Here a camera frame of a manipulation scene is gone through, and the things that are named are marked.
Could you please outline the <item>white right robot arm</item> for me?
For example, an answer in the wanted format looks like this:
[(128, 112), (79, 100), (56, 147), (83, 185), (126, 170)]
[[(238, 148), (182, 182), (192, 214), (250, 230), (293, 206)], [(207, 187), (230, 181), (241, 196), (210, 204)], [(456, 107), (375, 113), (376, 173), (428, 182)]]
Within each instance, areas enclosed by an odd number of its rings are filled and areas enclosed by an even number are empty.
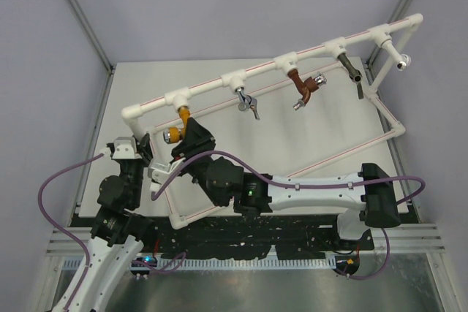
[(284, 178), (249, 172), (226, 155), (214, 159), (214, 136), (193, 118), (182, 129), (166, 129), (163, 138), (175, 146), (171, 155), (183, 162), (182, 172), (217, 207), (232, 205), (243, 216), (289, 208), (343, 208), (331, 230), (332, 244), (340, 249), (349, 248), (370, 228), (401, 224), (393, 182), (377, 164), (364, 163), (360, 171), (335, 178)]

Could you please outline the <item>yellow water faucet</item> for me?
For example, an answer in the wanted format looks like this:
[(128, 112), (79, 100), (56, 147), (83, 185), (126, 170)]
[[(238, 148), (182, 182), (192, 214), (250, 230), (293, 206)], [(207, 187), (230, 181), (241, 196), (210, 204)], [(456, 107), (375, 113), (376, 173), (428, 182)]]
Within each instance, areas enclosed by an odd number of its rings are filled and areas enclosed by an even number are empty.
[(185, 138), (186, 126), (189, 118), (191, 117), (189, 108), (187, 106), (180, 107), (178, 109), (178, 117), (181, 121), (181, 125), (169, 126), (162, 133), (163, 140), (167, 144), (175, 144)]

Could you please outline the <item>white PVC pipe frame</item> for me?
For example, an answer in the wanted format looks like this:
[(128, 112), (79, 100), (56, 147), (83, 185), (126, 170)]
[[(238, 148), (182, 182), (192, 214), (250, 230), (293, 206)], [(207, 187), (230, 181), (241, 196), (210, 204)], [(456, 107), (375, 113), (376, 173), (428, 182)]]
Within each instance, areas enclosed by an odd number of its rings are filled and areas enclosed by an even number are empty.
[[(192, 117), (214, 135), (219, 150), (259, 171), (291, 178), (332, 176), (371, 162), (395, 175), (388, 143), (406, 129), (383, 104), (377, 89), (396, 64), (389, 56), (375, 83), (363, 78), (364, 99), (359, 99), (337, 56), (362, 42), (382, 48), (391, 41), (402, 53), (422, 22), (423, 16), (414, 14), (270, 60), (120, 63), (113, 101), (121, 106), (124, 123), (133, 133), (150, 134), (159, 162), (171, 158), (162, 133), (181, 125), (178, 109), (187, 106)], [(302, 80), (319, 73), (327, 79), (297, 111), (293, 105), (301, 95), (287, 76), (291, 69), (297, 69)], [(238, 110), (235, 90), (239, 87), (257, 100), (259, 121), (252, 111)]]

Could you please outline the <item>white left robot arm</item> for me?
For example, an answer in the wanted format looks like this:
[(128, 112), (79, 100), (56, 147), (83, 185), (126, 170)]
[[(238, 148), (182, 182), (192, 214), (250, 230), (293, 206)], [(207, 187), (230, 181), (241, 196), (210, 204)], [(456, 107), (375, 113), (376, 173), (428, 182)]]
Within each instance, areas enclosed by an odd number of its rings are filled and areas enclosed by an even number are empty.
[(91, 238), (81, 243), (84, 257), (53, 311), (104, 311), (125, 270), (136, 254), (156, 243), (154, 222), (133, 211), (140, 207), (144, 170), (153, 159), (148, 134), (119, 137), (108, 143), (108, 154), (120, 167), (99, 185), (100, 209), (91, 227)]

